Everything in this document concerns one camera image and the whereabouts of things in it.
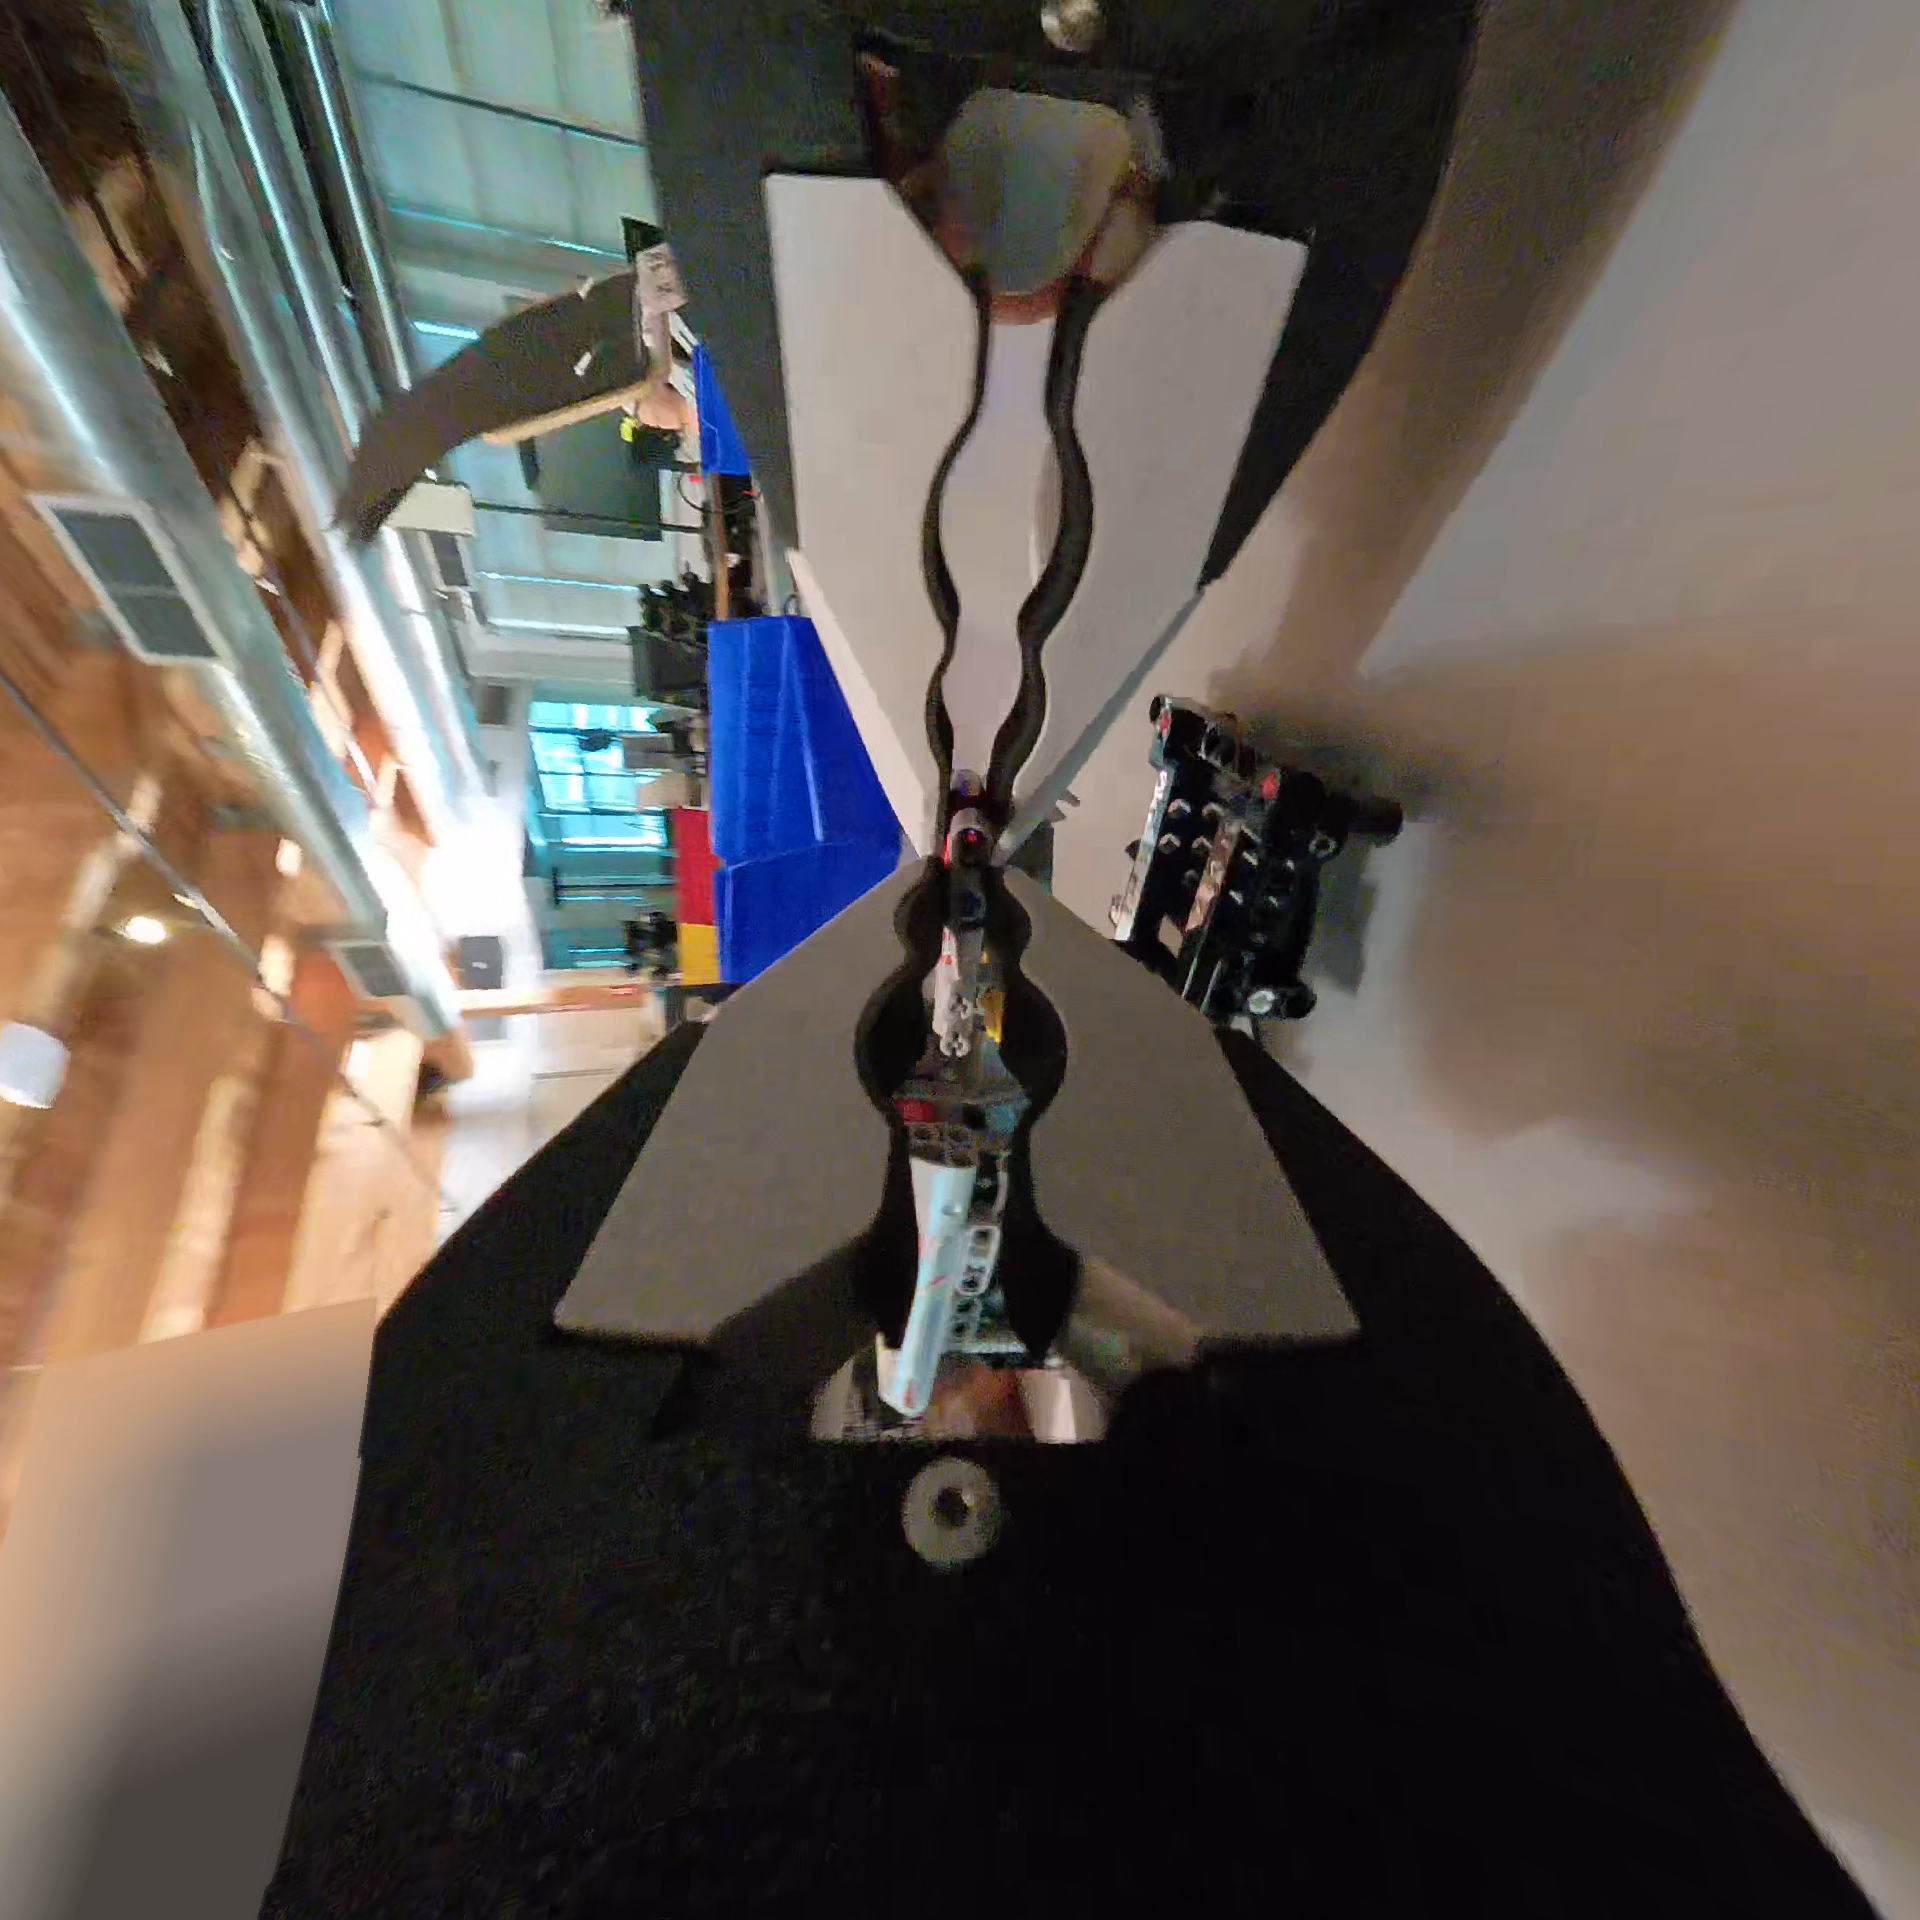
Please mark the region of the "white vent grille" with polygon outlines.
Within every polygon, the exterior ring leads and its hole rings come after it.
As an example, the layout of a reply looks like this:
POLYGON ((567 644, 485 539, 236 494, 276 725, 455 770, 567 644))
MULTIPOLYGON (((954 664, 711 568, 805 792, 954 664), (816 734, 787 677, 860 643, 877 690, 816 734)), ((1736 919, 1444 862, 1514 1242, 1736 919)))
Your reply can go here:
POLYGON ((200 592, 180 573, 170 538, 146 507, 114 496, 51 492, 31 492, 28 501, 138 660, 227 663, 200 592))

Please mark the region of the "silver ventilation duct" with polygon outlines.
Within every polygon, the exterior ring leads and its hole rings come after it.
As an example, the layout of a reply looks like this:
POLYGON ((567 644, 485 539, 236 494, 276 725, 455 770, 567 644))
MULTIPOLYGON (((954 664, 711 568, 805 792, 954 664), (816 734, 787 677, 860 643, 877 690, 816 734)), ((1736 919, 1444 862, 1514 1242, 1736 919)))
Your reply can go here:
POLYGON ((335 758, 272 615, 10 104, 3 172, 4 444, 24 447, 26 494, 114 496, 154 514, 227 656, 187 670, 260 807, 338 906, 327 939, 372 951, 375 986, 396 987, 424 1039, 460 1038, 460 996, 433 924, 420 908, 397 906, 397 869, 375 839, 369 797, 335 758))

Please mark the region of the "blue storage bin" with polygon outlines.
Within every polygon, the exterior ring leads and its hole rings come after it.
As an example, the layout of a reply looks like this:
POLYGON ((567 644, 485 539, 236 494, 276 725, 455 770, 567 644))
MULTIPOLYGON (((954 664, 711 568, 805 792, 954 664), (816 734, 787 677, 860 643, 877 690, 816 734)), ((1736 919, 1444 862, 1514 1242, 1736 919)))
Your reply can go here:
POLYGON ((745 986, 888 880, 904 848, 815 624, 709 627, 717 966, 745 986))
POLYGON ((699 434, 699 469, 711 475, 749 478, 753 456, 737 431, 723 384, 704 343, 690 356, 693 413, 699 434))

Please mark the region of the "wooden display board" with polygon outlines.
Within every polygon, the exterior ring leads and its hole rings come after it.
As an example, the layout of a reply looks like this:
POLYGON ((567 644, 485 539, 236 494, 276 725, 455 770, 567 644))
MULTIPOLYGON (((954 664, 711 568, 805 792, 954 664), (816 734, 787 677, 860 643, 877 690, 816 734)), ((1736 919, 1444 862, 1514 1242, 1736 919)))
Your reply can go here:
POLYGON ((332 526, 371 543, 452 451, 631 408, 667 384, 676 347, 675 317, 642 304, 634 272, 519 306, 379 405, 354 444, 332 526))

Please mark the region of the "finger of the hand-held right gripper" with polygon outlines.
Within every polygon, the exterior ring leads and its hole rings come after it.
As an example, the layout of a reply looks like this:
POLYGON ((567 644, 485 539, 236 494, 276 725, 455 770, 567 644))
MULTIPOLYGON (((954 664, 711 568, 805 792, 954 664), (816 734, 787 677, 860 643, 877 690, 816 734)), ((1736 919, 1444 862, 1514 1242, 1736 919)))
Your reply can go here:
POLYGON ((997 862, 1045 826, 1203 595, 1307 255, 1295 238, 1173 223, 1117 286, 1084 282, 1063 304, 1043 392, 1058 510, 992 749, 997 862))
POLYGON ((944 792, 927 699, 944 651, 923 567, 933 483, 976 392, 976 304, 897 192, 764 183, 800 602, 913 845, 944 792))

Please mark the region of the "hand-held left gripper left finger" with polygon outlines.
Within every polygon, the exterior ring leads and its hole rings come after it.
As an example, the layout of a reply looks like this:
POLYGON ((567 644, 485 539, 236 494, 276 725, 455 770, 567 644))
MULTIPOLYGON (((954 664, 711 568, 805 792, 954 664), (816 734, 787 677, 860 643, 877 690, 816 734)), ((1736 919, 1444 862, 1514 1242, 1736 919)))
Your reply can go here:
POLYGON ((905 963, 901 869, 738 987, 693 1056, 555 1307, 561 1333, 699 1346, 872 1227, 889 1120, 857 1030, 905 963))

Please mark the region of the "person's right hand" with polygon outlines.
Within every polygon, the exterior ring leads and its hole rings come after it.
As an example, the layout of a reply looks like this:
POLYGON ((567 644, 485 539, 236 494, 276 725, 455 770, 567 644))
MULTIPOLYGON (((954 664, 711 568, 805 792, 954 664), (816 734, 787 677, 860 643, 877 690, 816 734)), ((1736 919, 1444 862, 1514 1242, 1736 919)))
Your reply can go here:
POLYGON ((992 322, 1009 326, 1036 326, 1063 316, 1077 293, 1091 291, 1096 300, 1108 298, 1137 277, 1161 240, 1161 227, 1108 219, 1091 240, 1034 286, 1015 288, 1004 275, 988 275, 988 308, 992 322))

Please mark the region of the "grey red brick truck model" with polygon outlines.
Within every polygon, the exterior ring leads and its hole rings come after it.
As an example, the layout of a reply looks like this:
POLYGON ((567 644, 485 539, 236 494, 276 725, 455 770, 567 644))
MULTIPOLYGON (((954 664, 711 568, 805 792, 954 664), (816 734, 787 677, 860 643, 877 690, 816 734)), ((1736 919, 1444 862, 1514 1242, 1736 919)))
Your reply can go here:
MULTIPOLYGON (((1156 786, 1112 946, 1217 1029, 1307 1016, 1325 869, 1351 840, 1392 840, 1402 807, 1261 758, 1227 712, 1160 695, 1147 719, 1156 786)), ((1066 1080, 1066 1019, 1019 971, 997 827, 983 780, 954 775, 940 867, 908 899, 944 924, 927 1012, 905 1021, 920 1058, 881 1078, 917 1219, 901 1338, 877 1338, 876 1357, 877 1403, 899 1424, 929 1427, 962 1362, 1063 1362, 1087 1269, 1034 1191, 1032 1135, 1066 1080)))

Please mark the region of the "light grey desk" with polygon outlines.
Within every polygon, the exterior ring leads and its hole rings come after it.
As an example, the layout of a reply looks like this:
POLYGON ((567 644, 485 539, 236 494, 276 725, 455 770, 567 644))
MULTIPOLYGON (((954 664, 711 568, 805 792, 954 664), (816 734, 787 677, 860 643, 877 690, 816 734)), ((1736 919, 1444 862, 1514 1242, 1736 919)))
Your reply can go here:
POLYGON ((1161 1379, 796 1915, 1915 1915, 1915 4, 1732 4, 1298 717, 1427 778, 1258 1078, 1362 1344, 1161 1379))

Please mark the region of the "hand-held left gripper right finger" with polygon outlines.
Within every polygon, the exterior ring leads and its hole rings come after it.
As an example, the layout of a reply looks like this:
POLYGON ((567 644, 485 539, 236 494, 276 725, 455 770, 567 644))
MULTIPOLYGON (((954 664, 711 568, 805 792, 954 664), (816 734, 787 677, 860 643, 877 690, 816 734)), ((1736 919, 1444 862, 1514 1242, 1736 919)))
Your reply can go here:
POLYGON ((1027 1346, 1066 1330, 1099 1267, 1197 1346, 1357 1334, 1332 1262, 1212 1021, 1009 872, 1000 1050, 1023 1093, 1000 1290, 1027 1346))

